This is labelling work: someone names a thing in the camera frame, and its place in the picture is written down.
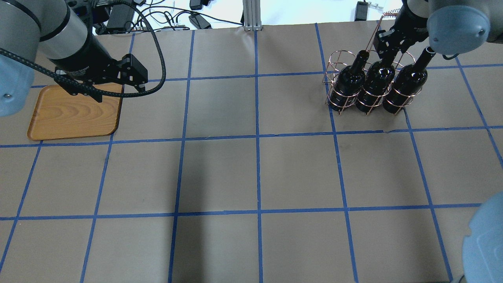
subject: dark glass bottle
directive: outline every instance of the dark glass bottle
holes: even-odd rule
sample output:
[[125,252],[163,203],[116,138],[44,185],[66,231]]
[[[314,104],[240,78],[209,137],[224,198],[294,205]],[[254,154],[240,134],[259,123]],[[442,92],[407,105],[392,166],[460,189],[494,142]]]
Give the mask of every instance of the dark glass bottle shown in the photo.
[[381,105],[382,96],[395,77],[395,68],[393,67],[395,56],[396,53],[389,54],[370,66],[363,83],[363,89],[356,100],[356,107],[360,111],[368,114],[376,106]]
[[431,47],[426,47],[415,64],[403,67],[391,85],[391,91],[384,97],[383,106],[386,111],[397,114],[410,103],[413,96],[426,83],[428,72],[426,67],[435,56]]
[[336,85],[330,93],[328,104],[337,111],[342,112],[354,104],[356,95],[365,81],[363,67],[369,59],[369,52],[362,50],[356,55],[352,65],[344,67],[337,77]]

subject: black band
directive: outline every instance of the black band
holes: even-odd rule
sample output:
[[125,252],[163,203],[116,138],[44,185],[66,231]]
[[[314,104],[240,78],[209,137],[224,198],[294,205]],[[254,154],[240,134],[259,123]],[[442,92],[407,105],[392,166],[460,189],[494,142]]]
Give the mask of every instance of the black band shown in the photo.
[[23,11],[26,15],[28,15],[30,18],[32,18],[32,20],[35,22],[35,24],[37,24],[38,29],[40,31],[42,31],[42,25],[40,24],[40,21],[38,20],[37,16],[35,16],[35,14],[30,9],[28,9],[25,5],[17,2],[16,0],[0,0],[0,1],[3,1],[7,4],[10,4],[10,5],[18,8],[19,10]]
[[51,38],[55,37],[56,35],[58,35],[66,27],[66,25],[70,21],[70,15],[71,15],[70,14],[70,7],[68,7],[68,5],[67,5],[66,6],[66,15],[64,16],[63,22],[52,32],[42,36],[40,38],[40,42],[46,41],[46,40],[51,39]]

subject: wooden board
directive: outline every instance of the wooden board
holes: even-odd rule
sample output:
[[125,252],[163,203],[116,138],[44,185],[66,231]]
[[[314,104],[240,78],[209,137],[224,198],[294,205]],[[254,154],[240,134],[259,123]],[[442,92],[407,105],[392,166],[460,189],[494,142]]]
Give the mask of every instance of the wooden board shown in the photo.
[[[121,92],[118,84],[96,88]],[[89,96],[69,95],[62,87],[47,86],[40,91],[28,128],[31,140],[49,140],[110,135],[119,126],[122,99],[104,96],[98,103]]]

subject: metal post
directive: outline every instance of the metal post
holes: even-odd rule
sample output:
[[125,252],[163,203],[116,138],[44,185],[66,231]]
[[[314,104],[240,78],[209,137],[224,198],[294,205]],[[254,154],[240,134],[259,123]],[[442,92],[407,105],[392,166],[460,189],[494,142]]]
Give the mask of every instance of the metal post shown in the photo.
[[260,0],[243,0],[244,30],[262,30]]

